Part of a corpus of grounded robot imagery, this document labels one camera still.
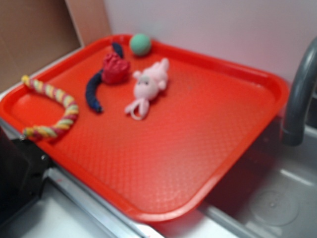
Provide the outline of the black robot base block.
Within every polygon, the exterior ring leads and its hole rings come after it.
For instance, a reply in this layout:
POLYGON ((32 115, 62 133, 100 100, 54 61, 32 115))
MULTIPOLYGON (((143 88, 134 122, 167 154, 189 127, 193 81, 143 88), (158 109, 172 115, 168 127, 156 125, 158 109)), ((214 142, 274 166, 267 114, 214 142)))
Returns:
POLYGON ((36 203, 42 196, 51 160, 33 141, 9 139, 0 130, 0 226, 36 203))

